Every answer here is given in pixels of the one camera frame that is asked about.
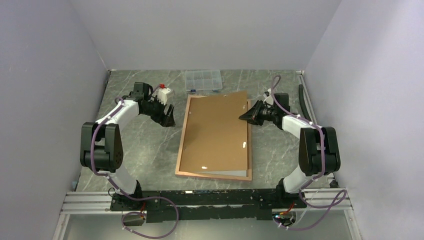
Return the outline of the seascape photo print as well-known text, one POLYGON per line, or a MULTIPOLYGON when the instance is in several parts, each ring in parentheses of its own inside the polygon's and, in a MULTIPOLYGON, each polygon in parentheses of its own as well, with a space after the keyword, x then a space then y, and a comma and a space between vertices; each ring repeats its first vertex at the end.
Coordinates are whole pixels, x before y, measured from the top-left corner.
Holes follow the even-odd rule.
POLYGON ((247 170, 225 170, 225 171, 199 171, 201 174, 213 174, 224 176, 247 177, 247 170))

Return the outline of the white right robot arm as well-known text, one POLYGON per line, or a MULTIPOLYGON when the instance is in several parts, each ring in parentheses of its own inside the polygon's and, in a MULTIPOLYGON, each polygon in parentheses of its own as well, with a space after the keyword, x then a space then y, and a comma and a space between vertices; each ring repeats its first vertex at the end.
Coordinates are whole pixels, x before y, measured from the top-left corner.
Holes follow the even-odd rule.
POLYGON ((337 172, 341 167, 336 130, 322 127, 290 111, 287 93, 268 94, 258 100, 239 120, 261 126, 272 122, 278 129, 299 140, 298 165, 279 184, 283 189, 275 193, 275 202, 282 208, 293 203, 295 196, 310 181, 337 172))

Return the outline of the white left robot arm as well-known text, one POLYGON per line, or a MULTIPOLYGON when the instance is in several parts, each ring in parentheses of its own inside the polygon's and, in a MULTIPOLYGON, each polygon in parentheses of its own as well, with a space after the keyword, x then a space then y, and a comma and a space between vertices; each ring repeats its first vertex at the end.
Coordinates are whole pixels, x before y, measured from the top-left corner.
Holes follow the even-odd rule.
POLYGON ((123 165, 121 130, 139 115, 150 117, 162 127, 174 127, 174 106, 169 102, 173 94, 162 83, 153 87, 136 82, 128 95, 115 98, 116 106, 109 113, 81 127, 80 164, 106 178, 130 210, 139 209, 144 197, 140 183, 123 165))

